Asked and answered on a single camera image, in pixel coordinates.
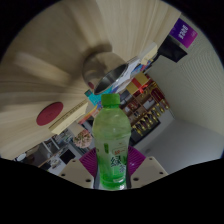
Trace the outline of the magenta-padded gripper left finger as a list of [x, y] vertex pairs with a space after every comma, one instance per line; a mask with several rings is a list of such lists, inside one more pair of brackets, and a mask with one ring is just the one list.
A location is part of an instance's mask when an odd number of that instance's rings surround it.
[[59, 176], [83, 188], [94, 188], [98, 171], [96, 150], [92, 149], [80, 159], [71, 159]]

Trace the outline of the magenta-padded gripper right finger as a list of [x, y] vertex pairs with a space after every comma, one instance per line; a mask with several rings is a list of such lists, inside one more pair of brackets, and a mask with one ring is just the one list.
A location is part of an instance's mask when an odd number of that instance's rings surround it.
[[126, 179], [128, 189], [141, 188], [167, 175], [155, 157], [146, 157], [134, 147], [128, 148]]

